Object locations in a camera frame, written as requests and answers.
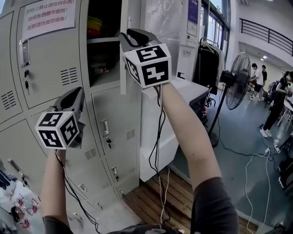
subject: gray floor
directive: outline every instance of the gray floor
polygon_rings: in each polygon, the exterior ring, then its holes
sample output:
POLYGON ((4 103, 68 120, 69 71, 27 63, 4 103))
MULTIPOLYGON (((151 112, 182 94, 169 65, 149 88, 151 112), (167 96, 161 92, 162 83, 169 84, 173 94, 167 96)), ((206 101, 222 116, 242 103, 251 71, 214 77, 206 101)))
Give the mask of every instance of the gray floor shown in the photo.
MULTIPOLYGON (((215 117, 217 106, 219 103, 218 92, 216 107, 207 109, 208 123, 210 127, 215 117)), ((259 154, 264 153, 267 146, 273 145, 273 140, 277 139, 280 144, 290 135, 293 130, 289 127, 285 132, 286 123, 283 121, 280 127, 277 123, 272 127, 271 133, 273 138, 264 139, 258 127, 265 122, 268 116, 268 108, 264 108, 264 102, 250 101, 247 93, 239 107, 229 110, 224 102, 220 115, 219 123, 221 127, 221 140, 226 148, 233 149, 243 154, 259 154)), ((214 133, 219 134, 218 124, 214 127, 214 133)), ((245 196, 245 166, 250 161, 251 156, 245 157, 225 150, 221 143, 214 148, 216 158, 218 160, 223 181, 226 185, 227 192, 232 199, 235 207, 246 215, 250 215, 250 204, 245 196)), ((275 164, 268 161, 267 170, 271 183, 270 201, 266 217, 266 225, 274 226, 276 223, 283 221, 290 223, 293 220, 293 201, 282 191, 278 177, 279 173, 275 172, 281 160, 285 158, 285 154, 275 155, 275 164)), ((189 177, 187 161, 179 148, 172 164, 181 172, 189 177)), ((268 198, 269 184, 266 175, 266 158, 253 157, 252 162, 247 168, 248 182, 247 193, 253 205, 252 218, 263 222, 265 218, 266 204, 268 198)))

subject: shelf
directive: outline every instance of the shelf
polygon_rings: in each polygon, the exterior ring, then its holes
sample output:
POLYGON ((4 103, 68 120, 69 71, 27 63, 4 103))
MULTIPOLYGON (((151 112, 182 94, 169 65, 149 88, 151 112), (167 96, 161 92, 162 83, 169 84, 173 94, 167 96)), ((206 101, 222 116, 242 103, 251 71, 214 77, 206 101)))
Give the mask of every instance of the shelf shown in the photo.
POLYGON ((95 38, 95 39, 88 39, 87 44, 92 43, 101 43, 101 42, 118 42, 118 37, 103 37, 103 38, 95 38))
POLYGON ((90 90, 91 93, 99 92, 107 88, 120 85, 120 62, 118 62, 109 72, 104 74, 91 75, 90 90))

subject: electric fan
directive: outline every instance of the electric fan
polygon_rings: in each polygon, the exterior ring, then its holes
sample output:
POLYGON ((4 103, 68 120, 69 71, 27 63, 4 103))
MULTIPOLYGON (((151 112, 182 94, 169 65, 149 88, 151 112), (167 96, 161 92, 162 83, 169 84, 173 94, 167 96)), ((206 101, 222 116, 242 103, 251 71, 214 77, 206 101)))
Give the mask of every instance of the electric fan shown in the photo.
POLYGON ((224 98, 229 110, 233 110, 240 105, 248 89, 250 79, 250 60, 245 52, 240 53, 233 62, 231 71, 223 71, 221 81, 225 83, 225 89, 221 98, 215 119, 209 131, 210 141, 213 147, 219 143, 218 136, 212 132, 219 116, 224 98))

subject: locker vent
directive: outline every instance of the locker vent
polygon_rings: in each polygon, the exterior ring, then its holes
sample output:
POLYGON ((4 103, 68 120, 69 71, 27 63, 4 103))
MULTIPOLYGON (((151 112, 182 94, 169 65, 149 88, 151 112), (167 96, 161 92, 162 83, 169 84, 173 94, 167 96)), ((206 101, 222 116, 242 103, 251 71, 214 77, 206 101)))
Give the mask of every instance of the locker vent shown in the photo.
POLYGON ((84 153, 84 155, 86 156, 87 160, 97 156, 96 150, 95 149, 91 149, 90 151, 87 151, 84 153))
POLYGON ((5 110, 8 110, 10 107, 13 107, 16 105, 14 94, 12 91, 9 91, 8 93, 5 93, 4 95, 2 95, 1 100, 5 110))
POLYGON ((78 81, 76 67, 60 71, 60 75, 61 75, 61 82, 63 86, 69 85, 71 83, 75 83, 78 81))
POLYGON ((136 135, 135 130, 131 130, 126 134, 126 139, 129 140, 130 138, 133 138, 136 135))

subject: wooden floor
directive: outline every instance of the wooden floor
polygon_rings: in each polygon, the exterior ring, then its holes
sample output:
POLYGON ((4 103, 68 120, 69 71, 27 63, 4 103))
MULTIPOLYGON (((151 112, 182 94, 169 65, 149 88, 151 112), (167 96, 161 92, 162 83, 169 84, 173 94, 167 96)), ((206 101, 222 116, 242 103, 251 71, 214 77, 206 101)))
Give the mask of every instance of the wooden floor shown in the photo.
MULTIPOLYGON (((163 169, 160 175, 166 188, 168 169, 163 169)), ((124 196, 123 199, 144 223, 153 224, 160 223, 162 205, 159 194, 159 181, 155 175, 124 196)), ((190 234, 192 204, 193 191, 191 185, 170 171, 166 207, 171 218, 166 224, 184 230, 185 234, 190 234)), ((246 229, 247 222, 247 220, 239 217, 239 233, 250 234, 246 229)), ((258 226, 252 223, 248 227, 253 233, 256 233, 258 229, 258 226)))

